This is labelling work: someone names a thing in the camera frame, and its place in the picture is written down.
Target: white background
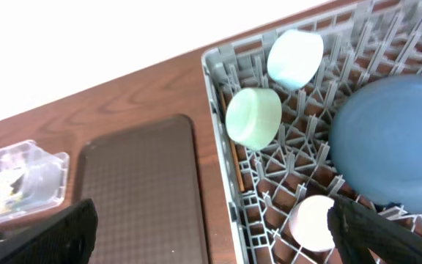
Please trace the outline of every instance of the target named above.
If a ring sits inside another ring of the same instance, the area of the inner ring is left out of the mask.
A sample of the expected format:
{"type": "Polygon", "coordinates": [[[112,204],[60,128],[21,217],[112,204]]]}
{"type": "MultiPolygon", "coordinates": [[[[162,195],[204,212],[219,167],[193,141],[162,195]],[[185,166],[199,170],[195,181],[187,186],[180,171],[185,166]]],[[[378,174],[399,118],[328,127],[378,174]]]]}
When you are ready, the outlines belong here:
{"type": "Polygon", "coordinates": [[[0,1],[0,120],[326,1],[0,1]]]}

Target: white cup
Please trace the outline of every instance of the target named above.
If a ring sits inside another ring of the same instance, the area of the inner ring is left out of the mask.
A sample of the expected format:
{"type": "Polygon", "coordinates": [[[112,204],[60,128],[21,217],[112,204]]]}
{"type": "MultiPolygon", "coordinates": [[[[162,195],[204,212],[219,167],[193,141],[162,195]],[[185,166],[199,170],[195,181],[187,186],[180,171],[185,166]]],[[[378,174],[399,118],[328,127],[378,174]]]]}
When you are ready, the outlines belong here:
{"type": "Polygon", "coordinates": [[[231,100],[226,113],[226,129],[236,143],[260,150],[274,139],[281,123],[278,94],[266,88],[245,88],[231,100]]]}
{"type": "Polygon", "coordinates": [[[289,230],[301,246],[312,252],[324,252],[335,247],[327,217],[334,203],[330,197],[313,195],[291,210],[289,230]]]}
{"type": "Polygon", "coordinates": [[[300,89],[314,77],[322,57],[323,40],[319,34],[290,29],[273,44],[267,71],[284,88],[300,89]]]}

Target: light green bowl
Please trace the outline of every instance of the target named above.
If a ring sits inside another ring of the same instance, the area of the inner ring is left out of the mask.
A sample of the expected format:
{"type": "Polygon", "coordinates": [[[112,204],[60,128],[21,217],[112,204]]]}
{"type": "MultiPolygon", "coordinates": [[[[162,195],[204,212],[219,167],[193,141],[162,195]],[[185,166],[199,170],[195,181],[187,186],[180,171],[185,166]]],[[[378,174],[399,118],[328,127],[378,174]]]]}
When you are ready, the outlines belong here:
{"type": "Polygon", "coordinates": [[[261,150],[275,138],[281,115],[281,102],[275,91],[242,89],[232,98],[227,109],[227,134],[238,144],[261,150]]]}

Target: plastic dish rack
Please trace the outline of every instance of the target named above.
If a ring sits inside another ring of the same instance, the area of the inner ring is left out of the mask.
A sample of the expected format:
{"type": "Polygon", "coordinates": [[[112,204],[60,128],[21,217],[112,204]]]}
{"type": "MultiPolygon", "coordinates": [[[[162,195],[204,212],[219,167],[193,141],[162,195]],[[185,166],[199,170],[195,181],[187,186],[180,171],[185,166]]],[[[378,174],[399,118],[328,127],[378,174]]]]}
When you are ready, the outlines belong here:
{"type": "Polygon", "coordinates": [[[291,208],[312,194],[342,194],[422,235],[422,215],[401,207],[379,208],[356,194],[336,173],[327,143],[335,113],[353,92],[379,78],[422,74],[422,1],[344,5],[213,48],[203,55],[202,64],[239,263],[340,263],[336,249],[313,253],[290,234],[291,208]],[[318,32],[325,44],[318,72],[294,92],[266,73],[271,46],[288,29],[318,32]],[[243,87],[274,89],[281,97],[283,118],[268,147],[252,151],[237,145],[236,161],[223,104],[243,87]]]}

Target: brown table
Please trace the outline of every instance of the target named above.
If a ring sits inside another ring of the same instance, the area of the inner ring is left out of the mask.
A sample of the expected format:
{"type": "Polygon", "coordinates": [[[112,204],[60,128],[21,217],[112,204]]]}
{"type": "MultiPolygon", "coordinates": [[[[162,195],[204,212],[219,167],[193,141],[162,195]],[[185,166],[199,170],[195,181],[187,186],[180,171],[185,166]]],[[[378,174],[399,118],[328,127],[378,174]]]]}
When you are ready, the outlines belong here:
{"type": "MultiPolygon", "coordinates": [[[[63,204],[66,207],[77,199],[74,195],[76,167],[81,148],[87,142],[114,131],[173,114],[185,114],[193,120],[195,128],[201,199],[210,259],[212,263],[235,263],[201,55],[206,49],[221,43],[296,21],[348,2],[353,0],[325,4],[2,120],[0,147],[24,139],[34,139],[50,153],[68,153],[71,162],[67,196],[63,204]]],[[[59,209],[0,226],[0,230],[34,223],[59,209]]]]}

